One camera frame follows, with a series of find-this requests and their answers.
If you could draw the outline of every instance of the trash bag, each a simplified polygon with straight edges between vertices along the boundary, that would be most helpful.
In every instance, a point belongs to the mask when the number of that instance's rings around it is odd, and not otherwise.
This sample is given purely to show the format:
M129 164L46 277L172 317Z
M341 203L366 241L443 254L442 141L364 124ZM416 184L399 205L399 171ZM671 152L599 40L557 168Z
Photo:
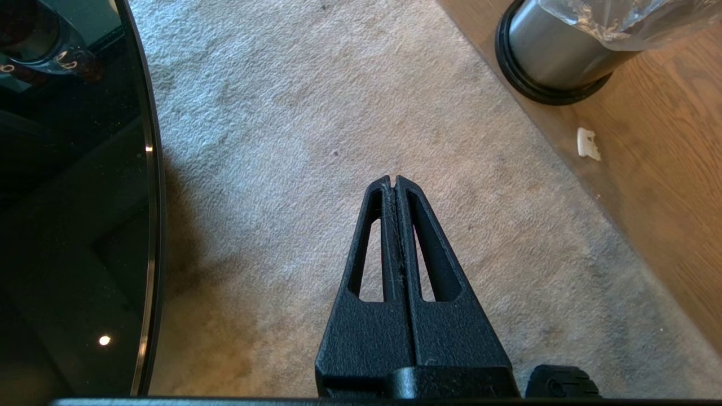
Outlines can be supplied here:
M722 20L722 0L536 0L612 51L643 51Z

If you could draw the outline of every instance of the carpet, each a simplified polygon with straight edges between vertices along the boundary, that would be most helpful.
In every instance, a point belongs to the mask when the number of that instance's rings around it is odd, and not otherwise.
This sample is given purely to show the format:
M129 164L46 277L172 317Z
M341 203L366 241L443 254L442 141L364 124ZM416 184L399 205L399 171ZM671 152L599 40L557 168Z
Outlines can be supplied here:
M131 8L168 180L153 394L314 397L363 192L401 174L434 207L520 389L554 363L605 397L720 396L720 358L436 3Z

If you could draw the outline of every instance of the wooden floor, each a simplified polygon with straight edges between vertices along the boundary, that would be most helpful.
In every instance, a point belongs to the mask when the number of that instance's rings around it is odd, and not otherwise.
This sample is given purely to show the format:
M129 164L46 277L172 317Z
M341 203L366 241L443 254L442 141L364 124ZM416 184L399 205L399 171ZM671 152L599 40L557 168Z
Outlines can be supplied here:
M494 33L511 0L438 0L505 82ZM596 95L522 108L722 354L722 25L646 51ZM600 163L577 155L594 130Z

